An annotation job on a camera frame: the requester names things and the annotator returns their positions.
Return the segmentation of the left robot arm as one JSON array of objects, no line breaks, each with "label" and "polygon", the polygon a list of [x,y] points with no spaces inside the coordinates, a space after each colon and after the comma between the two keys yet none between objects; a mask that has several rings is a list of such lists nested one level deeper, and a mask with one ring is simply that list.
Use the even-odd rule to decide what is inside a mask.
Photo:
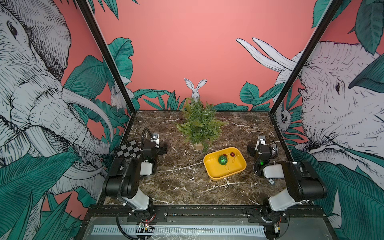
[{"label": "left robot arm", "polygon": [[144,223],[156,216],[153,200],[140,188],[141,177],[154,175],[158,158],[168,151],[168,145],[159,145],[157,140],[144,141],[144,146],[133,140],[115,149],[116,158],[103,183],[105,196],[118,200],[129,207],[133,218]]}]

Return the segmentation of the small green christmas tree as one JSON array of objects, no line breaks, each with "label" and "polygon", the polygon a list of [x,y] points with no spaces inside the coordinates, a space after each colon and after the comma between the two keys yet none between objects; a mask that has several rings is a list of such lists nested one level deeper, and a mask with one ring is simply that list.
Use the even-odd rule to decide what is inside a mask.
[{"label": "small green christmas tree", "polygon": [[188,98],[182,112],[185,122],[176,123],[176,127],[185,137],[185,142],[193,146],[201,144],[203,151],[207,152],[221,136],[226,123],[217,118],[214,105],[204,105],[200,100]]}]

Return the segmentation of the green glitter ball ornament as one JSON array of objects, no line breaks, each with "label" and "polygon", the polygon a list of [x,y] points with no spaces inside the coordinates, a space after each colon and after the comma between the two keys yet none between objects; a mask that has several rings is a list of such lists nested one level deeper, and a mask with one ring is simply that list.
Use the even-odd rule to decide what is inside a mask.
[{"label": "green glitter ball ornament", "polygon": [[219,163],[220,165],[226,165],[226,164],[228,163],[228,157],[225,157],[225,156],[223,156],[223,155],[220,155],[220,156],[218,157],[218,163]]}]

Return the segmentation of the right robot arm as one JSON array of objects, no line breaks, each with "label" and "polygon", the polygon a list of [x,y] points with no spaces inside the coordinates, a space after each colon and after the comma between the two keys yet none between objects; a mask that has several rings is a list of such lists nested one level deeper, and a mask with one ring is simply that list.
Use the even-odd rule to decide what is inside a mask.
[{"label": "right robot arm", "polygon": [[259,139],[256,145],[248,145],[247,153],[255,158],[254,173],[264,179],[283,179],[286,188],[264,200],[260,214],[266,223],[277,223],[282,214],[291,207],[323,199],[328,190],[308,161],[271,162],[278,156],[275,143],[266,144]]}]

